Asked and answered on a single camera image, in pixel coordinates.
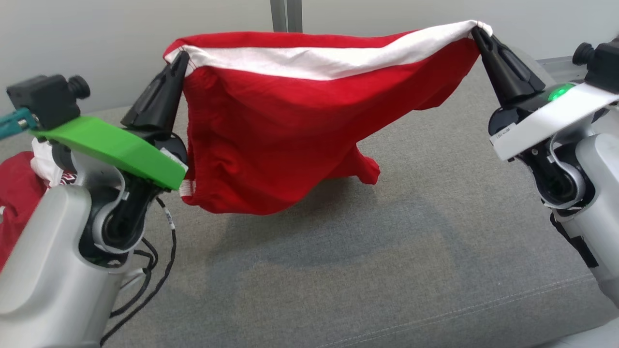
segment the glowing green led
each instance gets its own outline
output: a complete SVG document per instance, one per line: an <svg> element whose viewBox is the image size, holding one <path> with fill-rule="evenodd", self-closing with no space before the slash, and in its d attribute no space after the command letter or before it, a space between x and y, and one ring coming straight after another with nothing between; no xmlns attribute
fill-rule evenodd
<svg viewBox="0 0 619 348"><path fill-rule="evenodd" d="M557 100L560 96L564 95L572 87L574 87L573 84L565 84L565 85L562 85L561 87L553 90L548 95L548 101L552 102L554 100Z"/></svg>

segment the white sticker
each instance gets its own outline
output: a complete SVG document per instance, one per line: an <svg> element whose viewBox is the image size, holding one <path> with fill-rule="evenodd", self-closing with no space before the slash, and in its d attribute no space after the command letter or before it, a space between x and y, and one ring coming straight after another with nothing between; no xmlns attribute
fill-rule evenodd
<svg viewBox="0 0 619 348"><path fill-rule="evenodd" d="M185 169L185 173L187 173L187 171L189 170L189 167L187 167L187 165L185 163L183 163L183 161L181 161L180 159L178 159L177 156L174 156L170 151L168 151L168 149L166 149L165 147L162 147L160 150L164 155L168 156L170 159L172 159L172 161L178 163L181 165L181 167L183 169Z"/></svg>
<svg viewBox="0 0 619 348"><path fill-rule="evenodd" d="M509 126L501 129L500 132L496 133L495 135L490 137L490 143L492 144L492 146L495 145L495 142L502 136L504 136L505 134L509 133L509 131L511 130L512 127L514 127L516 124L512 123Z"/></svg>

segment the red garment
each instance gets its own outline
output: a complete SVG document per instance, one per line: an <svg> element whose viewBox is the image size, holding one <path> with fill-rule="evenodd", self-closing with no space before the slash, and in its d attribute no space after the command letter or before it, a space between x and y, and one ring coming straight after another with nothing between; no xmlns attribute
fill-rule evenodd
<svg viewBox="0 0 619 348"><path fill-rule="evenodd" d="M357 142L411 110L437 107L477 60L477 21L387 37L216 33L165 52L191 57L185 203L271 214L325 178L380 170Z"/></svg>
<svg viewBox="0 0 619 348"><path fill-rule="evenodd" d="M0 270L22 234L47 187L30 168L31 151L20 152L0 164Z"/></svg>

